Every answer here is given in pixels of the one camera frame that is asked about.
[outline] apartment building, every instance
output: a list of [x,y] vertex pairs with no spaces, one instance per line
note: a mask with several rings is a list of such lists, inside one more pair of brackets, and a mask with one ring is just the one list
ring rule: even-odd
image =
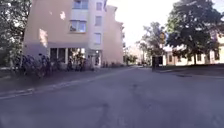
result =
[[41,53],[66,64],[81,52],[96,66],[122,63],[123,26],[115,21],[116,10],[107,0],[33,0],[23,54]]
[[[223,64],[224,63],[224,37],[220,38],[217,36],[219,46],[219,53],[215,53],[214,51],[210,51],[209,57],[204,54],[196,55],[197,64]],[[193,65],[194,57],[190,58],[182,58],[173,56],[172,51],[168,51],[165,56],[164,65],[176,65],[176,66],[184,66],[184,65]]]

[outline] road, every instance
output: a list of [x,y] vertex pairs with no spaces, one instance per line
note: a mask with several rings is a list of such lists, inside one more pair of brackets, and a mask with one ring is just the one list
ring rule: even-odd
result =
[[0,100],[0,128],[223,128],[223,82],[121,69]]

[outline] building facade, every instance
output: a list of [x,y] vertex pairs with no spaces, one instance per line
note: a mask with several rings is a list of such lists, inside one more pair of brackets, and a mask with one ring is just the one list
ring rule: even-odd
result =
[[37,57],[41,53],[66,64],[81,52],[97,66],[110,58],[122,63],[122,24],[115,21],[116,7],[106,4],[106,0],[33,0],[23,54]]
[[[206,56],[204,54],[198,54],[196,55],[197,64],[223,64],[224,63],[224,37],[220,38],[219,36],[217,36],[217,40],[220,43],[219,53],[210,51],[209,56]],[[190,57],[190,58],[175,57],[173,56],[172,51],[167,52],[167,55],[164,58],[166,58],[164,65],[184,66],[184,65],[194,64],[194,57]]]

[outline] wall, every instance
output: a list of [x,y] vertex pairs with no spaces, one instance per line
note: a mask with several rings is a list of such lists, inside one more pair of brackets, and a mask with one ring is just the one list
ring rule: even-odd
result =
[[88,22],[86,33],[69,31],[72,6],[73,0],[33,0],[24,37],[24,54],[47,54],[49,47],[86,47]]
[[[96,3],[101,2],[104,5],[104,0],[89,0],[89,23],[90,23],[90,38],[89,38],[89,48],[93,50],[102,50],[103,48],[103,26],[105,16],[104,7],[101,11],[96,10]],[[96,16],[102,16],[102,25],[95,26],[95,18]],[[101,33],[101,44],[96,44],[95,41],[95,33]]]
[[122,24],[115,21],[116,7],[107,6],[104,17],[103,62],[123,63]]

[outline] tree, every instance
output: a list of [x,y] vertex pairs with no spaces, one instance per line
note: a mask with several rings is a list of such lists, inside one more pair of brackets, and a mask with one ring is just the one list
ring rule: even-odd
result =
[[138,57],[135,56],[135,55],[129,55],[128,56],[128,61],[131,62],[131,63],[136,63]]
[[147,51],[152,56],[163,55],[163,44],[165,43],[164,27],[158,22],[152,22],[150,27],[144,26],[146,34],[139,41],[140,49]]
[[21,49],[31,4],[31,0],[0,1],[0,65]]
[[211,32],[217,31],[221,19],[222,15],[213,8],[211,0],[180,0],[174,4],[168,19],[167,45],[174,48],[176,56],[194,56],[196,64],[197,54],[218,50]]

